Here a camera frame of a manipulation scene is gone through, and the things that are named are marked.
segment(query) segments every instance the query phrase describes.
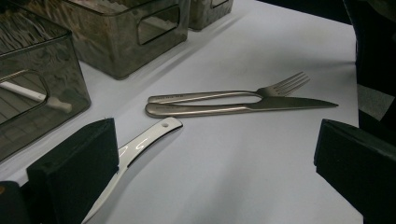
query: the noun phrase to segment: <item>gray translucent bin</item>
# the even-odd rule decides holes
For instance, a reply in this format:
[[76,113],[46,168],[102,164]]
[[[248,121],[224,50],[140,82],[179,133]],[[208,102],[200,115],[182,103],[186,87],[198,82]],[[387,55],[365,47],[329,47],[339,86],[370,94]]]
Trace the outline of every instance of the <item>gray translucent bin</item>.
[[0,4],[0,161],[90,104],[71,32]]
[[191,0],[189,28],[200,31],[231,12],[233,0]]
[[115,79],[187,39],[190,0],[14,0],[72,30],[78,58]]

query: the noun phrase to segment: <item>fork handle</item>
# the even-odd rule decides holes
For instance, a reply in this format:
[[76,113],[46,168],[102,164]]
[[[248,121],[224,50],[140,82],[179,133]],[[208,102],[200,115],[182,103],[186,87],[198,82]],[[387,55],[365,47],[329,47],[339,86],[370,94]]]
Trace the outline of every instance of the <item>fork handle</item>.
[[237,105],[167,105],[148,103],[146,112],[153,118],[196,117],[252,112],[243,104]]
[[157,95],[148,98],[149,103],[157,104],[176,104],[191,101],[209,100],[231,96],[258,96],[254,91],[208,91],[196,93],[181,93],[171,95]]

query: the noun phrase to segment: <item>silver knife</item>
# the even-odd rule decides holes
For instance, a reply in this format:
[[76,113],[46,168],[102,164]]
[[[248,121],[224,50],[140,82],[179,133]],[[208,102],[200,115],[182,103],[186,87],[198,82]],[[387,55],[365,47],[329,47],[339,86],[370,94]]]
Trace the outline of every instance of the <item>silver knife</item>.
[[139,156],[147,147],[151,146],[151,144],[153,144],[159,138],[163,137],[167,133],[172,132],[173,130],[181,128],[182,126],[183,124],[178,119],[163,119],[151,126],[149,129],[145,130],[124,147],[119,148],[119,171],[110,179],[106,188],[95,201],[90,212],[87,214],[87,216],[85,216],[82,223],[87,222],[99,210],[137,156]]
[[237,105],[169,105],[148,103],[146,112],[154,118],[196,117],[270,110],[292,110],[334,107],[336,104],[308,98],[266,97],[257,103]]

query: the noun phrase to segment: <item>white tabletop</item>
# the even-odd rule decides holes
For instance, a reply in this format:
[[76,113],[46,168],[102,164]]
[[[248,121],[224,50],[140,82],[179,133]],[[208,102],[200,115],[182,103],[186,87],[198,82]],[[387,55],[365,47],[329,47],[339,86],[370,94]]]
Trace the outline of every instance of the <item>white tabletop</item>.
[[[313,163],[323,119],[358,126],[354,62],[351,26],[234,0],[229,15],[127,79],[81,63],[92,106],[1,163],[0,179],[25,183],[30,163],[99,119],[115,119],[123,146],[159,121],[144,112],[151,95],[255,91],[304,71],[311,80],[292,96],[338,107],[180,119],[184,127],[135,162],[89,223],[361,224]],[[213,102],[242,101],[258,99]]]

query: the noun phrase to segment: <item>silver fork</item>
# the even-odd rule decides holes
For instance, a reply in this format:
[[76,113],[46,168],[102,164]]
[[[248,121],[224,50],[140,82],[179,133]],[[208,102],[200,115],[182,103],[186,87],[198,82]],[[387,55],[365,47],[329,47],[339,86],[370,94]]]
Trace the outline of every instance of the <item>silver fork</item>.
[[260,98],[268,96],[288,96],[292,92],[302,87],[308,81],[309,77],[304,72],[300,72],[272,86],[260,88],[256,91],[209,91],[171,95],[157,95],[150,96],[148,98],[148,102],[157,104],[176,104],[231,96],[257,96]]

